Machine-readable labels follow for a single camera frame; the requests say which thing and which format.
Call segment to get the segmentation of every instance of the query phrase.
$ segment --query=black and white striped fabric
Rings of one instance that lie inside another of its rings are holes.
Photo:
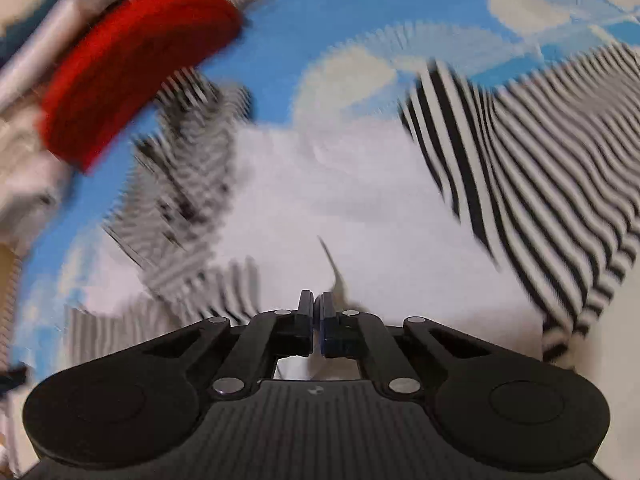
[[[544,311],[544,357],[558,358],[640,247],[633,51],[612,44],[491,92],[434,62],[400,116],[453,214]]]
[[[244,88],[217,88],[182,70],[158,93],[160,132],[136,143],[136,163],[105,229],[143,269],[156,296],[173,297],[207,267],[232,188],[233,132]]]
[[[141,296],[117,317],[70,308],[65,335],[68,365],[104,357],[212,316],[226,317],[233,326],[248,323],[260,312],[258,292],[258,270],[247,259],[204,270],[171,301]]]

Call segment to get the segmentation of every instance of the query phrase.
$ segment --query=striped sleeve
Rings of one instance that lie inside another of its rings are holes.
[[[640,67],[613,44],[493,91],[432,62],[399,107],[443,200],[545,314],[554,360],[640,248]]]

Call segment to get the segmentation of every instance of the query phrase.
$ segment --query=silver screw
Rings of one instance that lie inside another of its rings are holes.
[[[220,395],[234,394],[243,388],[244,383],[235,377],[222,377],[213,383],[213,389]]]
[[[414,394],[420,389],[420,383],[409,377],[400,377],[389,383],[389,389],[396,394]]]

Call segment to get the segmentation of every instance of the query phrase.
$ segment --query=red object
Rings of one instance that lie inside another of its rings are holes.
[[[44,95],[49,151],[86,171],[176,70],[229,44],[242,17],[226,0],[131,0],[76,46]]]

